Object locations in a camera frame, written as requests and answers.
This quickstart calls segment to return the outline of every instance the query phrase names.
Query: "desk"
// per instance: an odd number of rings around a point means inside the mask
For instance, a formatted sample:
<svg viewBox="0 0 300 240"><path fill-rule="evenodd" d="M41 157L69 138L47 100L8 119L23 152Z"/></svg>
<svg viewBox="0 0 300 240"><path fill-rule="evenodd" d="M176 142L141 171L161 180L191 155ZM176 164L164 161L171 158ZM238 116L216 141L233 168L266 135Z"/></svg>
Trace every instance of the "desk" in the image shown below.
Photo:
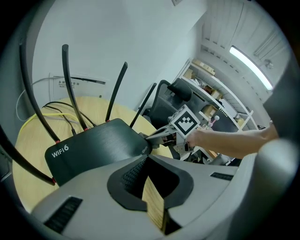
<svg viewBox="0 0 300 240"><path fill-rule="evenodd" d="M109 101L97 97L77 97L76 100L80 111L86 114L95 124L99 125L105 122ZM71 104L69 98L62 99L61 102ZM52 104L51 106L59 108L63 113L75 115L74 110L66 105ZM58 113L58 111L43 108L42 113ZM134 116L135 112L133 110L114 104L110 119L120 118L129 125ZM72 136L70 125L66 121L46 120L61 140L65 140ZM87 120L86 123L89 127L92 127ZM76 133L83 131L79 124L72 123L72 125ZM155 131L155 128L142 116L137 118L133 129L138 133L143 132L147 135L150 135ZM44 154L46 149L54 144L54 141L48 135L38 118L34 118L19 134L15 147L38 170L48 176L52 176ZM172 158L170 150L164 146L154 149L152 154ZM58 189L57 185L51 186L41 181L25 171L15 162L13 162L13 177L19 198L28 212L31 212L39 201Z"/></svg>

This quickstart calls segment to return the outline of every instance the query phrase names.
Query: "black antenna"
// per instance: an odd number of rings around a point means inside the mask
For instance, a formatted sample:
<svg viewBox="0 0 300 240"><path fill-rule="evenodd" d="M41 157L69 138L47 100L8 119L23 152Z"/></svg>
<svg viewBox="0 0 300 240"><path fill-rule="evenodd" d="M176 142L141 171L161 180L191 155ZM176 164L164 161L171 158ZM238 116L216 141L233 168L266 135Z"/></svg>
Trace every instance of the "black antenna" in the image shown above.
<svg viewBox="0 0 300 240"><path fill-rule="evenodd" d="M138 116L140 115L142 109L145 107L145 104L146 104L146 102L148 101L148 99L150 98L150 96L151 96L153 90L155 89L156 85L157 85L157 83L154 83L154 84L152 85L150 91L148 92L147 96L145 97L145 99L144 99L144 101L143 101L143 103L142 103L140 109L137 111L135 117L133 118L133 120L132 120L132 122L131 122L131 124L130 124L130 127L131 127L131 128L132 128L132 126L135 124L135 121L137 120Z"/></svg>
<svg viewBox="0 0 300 240"><path fill-rule="evenodd" d="M109 102L109 106L108 106L108 109L107 109L107 114L106 114L106 118L105 118L105 122L107 122L109 120L109 117L111 116L111 112L112 112L112 108L113 108L113 103L114 103L114 100L117 96L117 92L119 90L119 87L120 87L120 84L122 82L122 79L126 73L126 70L128 68L128 64L126 62L124 62L124 65L120 71L120 74L119 74L119 77L118 77L118 80L116 82L116 85L114 86L114 89L113 89L113 92L112 92L112 97L111 97L111 101Z"/></svg>
<svg viewBox="0 0 300 240"><path fill-rule="evenodd" d="M31 86L30 86L28 72L27 72L26 45L24 44L24 40L23 39L20 41L19 54L20 54L20 65L21 65L21 73L22 73L23 83L24 83L25 91L26 91L26 93L28 95L29 101L30 101L30 103L31 103L34 111L36 112L36 115L37 115L38 119L41 121L41 123L43 124L44 128L46 129L46 131L48 132L48 134L50 135L50 137L56 143L59 143L60 139L53 132L53 130L51 129L51 127L49 126L49 124L46 122L45 118L42 115L41 110L38 107L37 101L34 98L34 94L33 94L33 91L31 89Z"/></svg>
<svg viewBox="0 0 300 240"><path fill-rule="evenodd" d="M74 108L74 111L76 113L76 116L79 120L79 123L81 127L84 129L84 131L88 130L88 127L86 126L76 103L76 99L74 96L73 88L72 88L72 83L71 83L71 77L70 77L70 69L69 69L69 45L64 44L61 47L61 54L62 54L62 68L64 71L64 77L66 81L66 87L67 87L67 93L69 95L69 98L71 100L72 106Z"/></svg>
<svg viewBox="0 0 300 240"><path fill-rule="evenodd" d="M48 177L47 175L43 174L33 165L31 165L19 152L13 144L9 141L8 137L4 133L2 126L0 125L0 145L4 149L4 151L22 168L26 171L30 172L32 175L36 176L37 178L43 180L46 183L51 185L55 185L55 181L52 178Z"/></svg>

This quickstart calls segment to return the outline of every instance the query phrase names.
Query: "fluorescent light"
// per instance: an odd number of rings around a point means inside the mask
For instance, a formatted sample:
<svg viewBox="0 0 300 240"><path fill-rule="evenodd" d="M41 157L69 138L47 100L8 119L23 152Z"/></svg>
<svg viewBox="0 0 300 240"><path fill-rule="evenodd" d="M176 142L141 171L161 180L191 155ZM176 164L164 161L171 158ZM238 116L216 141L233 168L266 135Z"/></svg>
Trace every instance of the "fluorescent light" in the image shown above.
<svg viewBox="0 0 300 240"><path fill-rule="evenodd" d="M229 50L231 54L236 56L239 60L241 60L248 68L254 72L254 74L262 81L263 85L267 90L272 90L273 87L266 76L262 73L262 71L243 53L241 53L238 49L232 46Z"/></svg>

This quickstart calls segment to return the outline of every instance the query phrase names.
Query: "office chair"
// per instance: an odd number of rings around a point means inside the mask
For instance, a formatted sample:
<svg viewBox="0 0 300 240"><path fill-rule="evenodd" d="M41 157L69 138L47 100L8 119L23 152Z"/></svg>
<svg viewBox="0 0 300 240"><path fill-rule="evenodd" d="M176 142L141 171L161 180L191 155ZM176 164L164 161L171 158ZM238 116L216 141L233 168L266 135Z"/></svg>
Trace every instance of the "office chair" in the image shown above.
<svg viewBox="0 0 300 240"><path fill-rule="evenodd" d="M168 117L172 116L177 109L168 101L171 91L168 86L171 84L166 80L161 80L157 86L153 105L147 116L144 116L151 124L159 129L168 124Z"/></svg>
<svg viewBox="0 0 300 240"><path fill-rule="evenodd" d="M177 78L168 89L175 93L169 101L176 109L186 105L199 120L203 119L199 112L209 103L194 92L184 80Z"/></svg>
<svg viewBox="0 0 300 240"><path fill-rule="evenodd" d="M161 80L149 113L144 116L151 124L159 129L168 124L168 117L172 116L183 105L198 117L199 112L209 104L201 96L191 90L184 80L177 78L172 84Z"/></svg>

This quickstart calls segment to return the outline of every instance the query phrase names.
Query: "ceiling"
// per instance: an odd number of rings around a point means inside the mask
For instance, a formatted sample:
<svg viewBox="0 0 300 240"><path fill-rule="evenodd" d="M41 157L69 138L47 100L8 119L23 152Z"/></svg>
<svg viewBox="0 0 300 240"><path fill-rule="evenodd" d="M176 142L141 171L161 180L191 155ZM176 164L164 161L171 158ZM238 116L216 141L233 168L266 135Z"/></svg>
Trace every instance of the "ceiling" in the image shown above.
<svg viewBox="0 0 300 240"><path fill-rule="evenodd" d="M269 117L262 103L271 91L229 49L235 46L245 53L275 85L290 58L289 45L276 23L253 1L209 0L208 5L197 57L214 67L216 77L265 124ZM272 69L266 60L271 61Z"/></svg>

